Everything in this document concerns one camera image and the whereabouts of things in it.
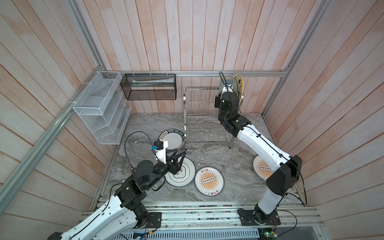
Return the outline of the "white plate with flower outline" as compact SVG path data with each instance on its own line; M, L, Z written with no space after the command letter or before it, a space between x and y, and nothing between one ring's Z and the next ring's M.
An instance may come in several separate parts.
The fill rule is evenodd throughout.
M195 164L187 157L184 158L182 168L176 175L166 174L166 181L174 187L184 187L191 183L196 174Z

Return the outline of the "pale green plate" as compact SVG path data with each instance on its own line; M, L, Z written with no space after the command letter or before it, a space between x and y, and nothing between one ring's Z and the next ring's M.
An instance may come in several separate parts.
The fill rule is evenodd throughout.
M224 80L225 80L225 79L221 79L221 84L220 84L220 87L219 87L219 94L222 94L222 93L223 93L223 92L222 92L222 91L223 91L223 86L225 85L225 84L224 84Z

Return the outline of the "cream plate with berry sprigs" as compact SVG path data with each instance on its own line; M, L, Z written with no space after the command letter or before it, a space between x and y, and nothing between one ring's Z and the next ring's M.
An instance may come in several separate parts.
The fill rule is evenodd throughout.
M232 91L233 93L235 93L236 96L238 96L238 81L236 78L231 78L231 81L232 81Z

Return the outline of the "cat and stars orange-rim plate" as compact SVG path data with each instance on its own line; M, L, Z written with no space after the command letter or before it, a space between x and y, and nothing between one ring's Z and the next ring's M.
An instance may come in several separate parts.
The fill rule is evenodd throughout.
M238 81L238 99L239 99L239 106L242 105L242 101L243 101L243 94L244 94L244 80L243 80L243 77L241 74L235 74L234 76L232 76L232 78L236 78L237 81Z

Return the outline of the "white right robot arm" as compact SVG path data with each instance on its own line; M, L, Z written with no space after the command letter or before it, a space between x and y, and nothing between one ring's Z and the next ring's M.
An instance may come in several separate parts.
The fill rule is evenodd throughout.
M238 113L239 102L235 93L223 91L215 98L215 108L219 109L218 120L223 127L254 150L273 171L266 180L268 188L253 213L255 222L265 225L287 191L299 180L302 159L290 156L265 138L251 121Z

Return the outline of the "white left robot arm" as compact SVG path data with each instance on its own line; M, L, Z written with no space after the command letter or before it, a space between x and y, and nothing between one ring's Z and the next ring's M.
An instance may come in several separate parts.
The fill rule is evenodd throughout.
M110 240L128 229L142 227L148 222L149 213L142 200L147 191L167 173L177 174L183 165L186 152L172 150L167 155L161 150L162 159L156 164L151 160L143 160L133 168L129 176L110 199L88 218L74 228L64 232L55 232L50 240Z

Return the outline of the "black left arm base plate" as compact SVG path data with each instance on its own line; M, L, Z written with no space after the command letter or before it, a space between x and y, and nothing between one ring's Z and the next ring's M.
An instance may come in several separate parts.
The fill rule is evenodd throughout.
M153 228L158 229L162 224L162 213L161 212L149 212L145 224L142 228Z

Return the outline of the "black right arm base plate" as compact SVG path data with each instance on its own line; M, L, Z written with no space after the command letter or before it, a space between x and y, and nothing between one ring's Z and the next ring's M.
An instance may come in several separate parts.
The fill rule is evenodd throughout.
M266 215L262 211L238 209L237 213L240 217L242 226L266 226L281 225L281 220L277 210L274 210L271 214Z

